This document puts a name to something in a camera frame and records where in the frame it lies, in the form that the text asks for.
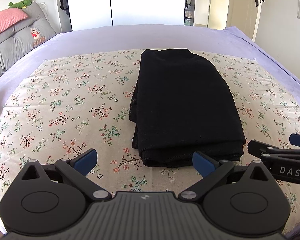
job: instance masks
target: green plush toy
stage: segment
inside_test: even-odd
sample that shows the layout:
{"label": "green plush toy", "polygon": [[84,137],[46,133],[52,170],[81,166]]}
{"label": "green plush toy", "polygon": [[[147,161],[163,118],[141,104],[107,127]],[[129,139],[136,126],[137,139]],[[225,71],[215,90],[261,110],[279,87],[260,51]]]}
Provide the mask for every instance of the green plush toy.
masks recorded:
{"label": "green plush toy", "polygon": [[22,8],[26,8],[27,6],[32,4],[32,0],[24,0],[21,2],[17,2],[17,3],[9,3],[9,8],[18,8],[18,9],[22,9]]}

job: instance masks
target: striped pillow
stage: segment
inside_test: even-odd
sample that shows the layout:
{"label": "striped pillow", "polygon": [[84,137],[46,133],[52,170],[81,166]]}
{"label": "striped pillow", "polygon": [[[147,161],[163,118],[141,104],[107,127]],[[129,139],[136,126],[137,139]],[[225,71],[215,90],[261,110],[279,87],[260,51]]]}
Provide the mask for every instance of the striped pillow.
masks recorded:
{"label": "striped pillow", "polygon": [[27,14],[18,8],[0,11],[0,33],[27,17]]}

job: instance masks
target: floral pattern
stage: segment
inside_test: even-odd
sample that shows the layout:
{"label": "floral pattern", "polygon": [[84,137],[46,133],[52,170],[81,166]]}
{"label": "floral pattern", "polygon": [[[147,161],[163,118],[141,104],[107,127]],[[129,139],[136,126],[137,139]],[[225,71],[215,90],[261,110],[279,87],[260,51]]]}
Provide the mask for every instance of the floral pattern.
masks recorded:
{"label": "floral pattern", "polygon": [[[89,148],[98,152],[98,164],[87,177],[113,194],[117,190],[178,194],[201,179],[193,167],[145,167],[131,148],[135,124],[129,121],[129,106],[143,51],[47,60],[22,81],[0,116],[0,199],[29,159],[52,164]],[[289,135],[300,134],[300,106],[269,72],[257,61],[192,52],[210,60],[226,80],[247,142],[256,139],[295,148]],[[255,159],[247,144],[244,152],[240,165]],[[300,185],[282,181],[278,185],[291,206],[288,230],[300,221]]]}

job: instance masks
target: metal screw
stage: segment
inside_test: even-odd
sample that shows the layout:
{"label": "metal screw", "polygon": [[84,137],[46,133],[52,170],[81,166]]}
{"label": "metal screw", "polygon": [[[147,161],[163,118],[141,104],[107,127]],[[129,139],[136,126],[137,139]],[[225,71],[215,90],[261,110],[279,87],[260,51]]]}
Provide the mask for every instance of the metal screw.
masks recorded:
{"label": "metal screw", "polygon": [[192,198],[195,198],[196,196],[197,196],[197,194],[192,190],[186,190],[181,193],[181,197],[183,197],[185,199],[192,199]]}
{"label": "metal screw", "polygon": [[109,193],[105,190],[97,190],[92,194],[95,198],[105,198]]}

